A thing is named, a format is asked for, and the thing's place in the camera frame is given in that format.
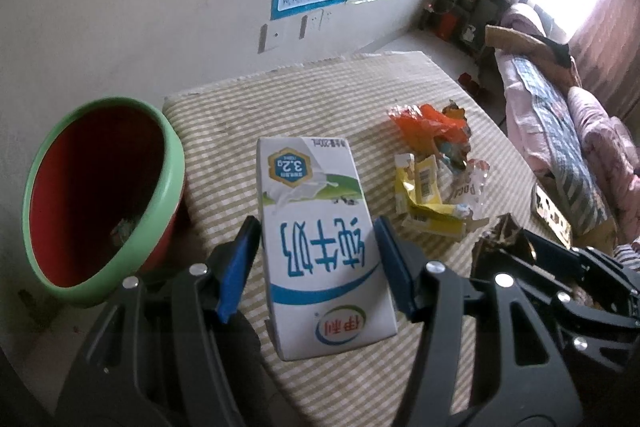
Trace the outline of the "dark corner shelf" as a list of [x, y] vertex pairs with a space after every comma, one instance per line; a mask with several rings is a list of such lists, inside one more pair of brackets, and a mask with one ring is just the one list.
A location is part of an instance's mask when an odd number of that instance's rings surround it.
[[456, 14], [459, 17], [456, 30], [446, 42], [454, 44], [478, 62], [488, 53], [485, 27], [497, 25], [510, 5], [509, 0], [427, 0], [419, 27], [436, 36], [442, 14]]

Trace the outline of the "green rimmed red trash bin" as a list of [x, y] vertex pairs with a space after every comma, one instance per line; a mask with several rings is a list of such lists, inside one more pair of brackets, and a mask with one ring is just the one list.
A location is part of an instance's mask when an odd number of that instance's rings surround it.
[[129, 275], [166, 259], [186, 183], [177, 132], [153, 105], [100, 98], [65, 115], [29, 169], [27, 260], [56, 299], [102, 303]]

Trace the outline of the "yellow bear snack wrapper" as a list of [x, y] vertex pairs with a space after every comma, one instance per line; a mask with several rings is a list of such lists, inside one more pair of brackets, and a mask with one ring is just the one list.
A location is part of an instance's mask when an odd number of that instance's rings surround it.
[[454, 179], [465, 169], [453, 173], [434, 155], [417, 160], [411, 153], [397, 154], [394, 164], [396, 212], [404, 227], [459, 242], [487, 225], [485, 192], [477, 212], [447, 202]]

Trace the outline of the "red slippers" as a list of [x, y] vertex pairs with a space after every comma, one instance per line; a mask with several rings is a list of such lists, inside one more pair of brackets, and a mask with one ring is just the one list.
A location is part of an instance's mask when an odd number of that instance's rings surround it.
[[486, 94], [486, 89], [468, 72], [462, 72], [458, 77], [458, 83], [472, 98], [481, 98]]

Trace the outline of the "bed with plaid sheet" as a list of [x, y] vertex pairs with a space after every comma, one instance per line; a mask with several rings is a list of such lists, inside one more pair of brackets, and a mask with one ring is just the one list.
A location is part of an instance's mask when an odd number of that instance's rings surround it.
[[[495, 26], [549, 39], [539, 15], [524, 3], [511, 5]], [[613, 225], [620, 236], [614, 213], [582, 153], [566, 101], [569, 90], [555, 87], [525, 56], [493, 49], [503, 82], [506, 130], [512, 144], [570, 222], [575, 235], [587, 235], [600, 225]], [[639, 161], [639, 150], [629, 130], [620, 118], [614, 118], [629, 159]]]

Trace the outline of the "gold orange candy wrapper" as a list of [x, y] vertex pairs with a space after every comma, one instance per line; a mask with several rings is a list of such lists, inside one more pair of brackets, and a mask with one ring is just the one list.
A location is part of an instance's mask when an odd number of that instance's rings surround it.
[[449, 103], [442, 109], [442, 113], [448, 118], [466, 120], [465, 109], [459, 106], [454, 100], [449, 101]]

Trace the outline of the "white wall switch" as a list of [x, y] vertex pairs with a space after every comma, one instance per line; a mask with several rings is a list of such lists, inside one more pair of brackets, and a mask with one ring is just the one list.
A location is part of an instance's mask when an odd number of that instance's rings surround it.
[[320, 9], [309, 12], [300, 20], [299, 40], [318, 34], [328, 29], [331, 25], [333, 12], [331, 9]]

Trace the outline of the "orange plastic wrapper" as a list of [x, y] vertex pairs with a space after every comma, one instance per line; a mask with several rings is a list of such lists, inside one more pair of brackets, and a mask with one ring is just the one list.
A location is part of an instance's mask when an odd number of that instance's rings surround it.
[[431, 104], [394, 105], [387, 109], [387, 116], [413, 152], [458, 164], [468, 159], [472, 135], [468, 120], [448, 118]]

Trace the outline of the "yellow picture book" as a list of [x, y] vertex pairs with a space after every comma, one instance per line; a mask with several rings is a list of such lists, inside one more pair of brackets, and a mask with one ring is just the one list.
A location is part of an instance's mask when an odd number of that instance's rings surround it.
[[532, 188], [532, 213], [565, 248], [573, 247], [573, 231], [570, 222], [539, 184], [535, 184]]

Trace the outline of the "brown coat on bed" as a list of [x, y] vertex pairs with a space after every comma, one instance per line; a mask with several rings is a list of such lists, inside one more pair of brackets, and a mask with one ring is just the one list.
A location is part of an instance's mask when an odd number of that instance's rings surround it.
[[485, 43], [507, 54], [525, 56], [558, 89], [568, 91], [573, 87], [582, 87], [574, 57], [567, 44], [492, 25], [485, 27]]

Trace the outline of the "pink quilt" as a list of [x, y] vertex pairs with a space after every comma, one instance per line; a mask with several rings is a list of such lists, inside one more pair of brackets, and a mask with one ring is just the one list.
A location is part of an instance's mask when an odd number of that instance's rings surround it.
[[566, 101], [582, 153], [616, 218], [620, 240], [631, 243], [639, 236], [639, 161], [629, 159], [617, 120], [592, 93], [571, 87]]

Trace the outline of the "red canister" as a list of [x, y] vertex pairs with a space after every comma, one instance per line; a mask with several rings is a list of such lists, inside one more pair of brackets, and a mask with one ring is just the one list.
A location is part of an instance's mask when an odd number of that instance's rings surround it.
[[456, 30], [459, 17], [454, 13], [445, 13], [440, 17], [436, 28], [436, 36], [444, 41], [449, 41]]

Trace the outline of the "white wall socket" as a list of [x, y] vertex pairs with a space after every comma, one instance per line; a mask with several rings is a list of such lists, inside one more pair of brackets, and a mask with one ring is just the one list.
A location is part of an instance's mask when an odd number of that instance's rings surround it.
[[258, 53], [262, 54], [281, 45], [285, 37], [284, 20], [270, 20], [260, 28]]

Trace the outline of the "white milk carton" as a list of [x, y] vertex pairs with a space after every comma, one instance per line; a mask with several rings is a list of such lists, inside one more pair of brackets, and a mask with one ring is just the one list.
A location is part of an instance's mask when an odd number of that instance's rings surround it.
[[335, 355], [397, 322], [352, 150], [340, 138], [257, 142], [270, 335], [279, 357]]

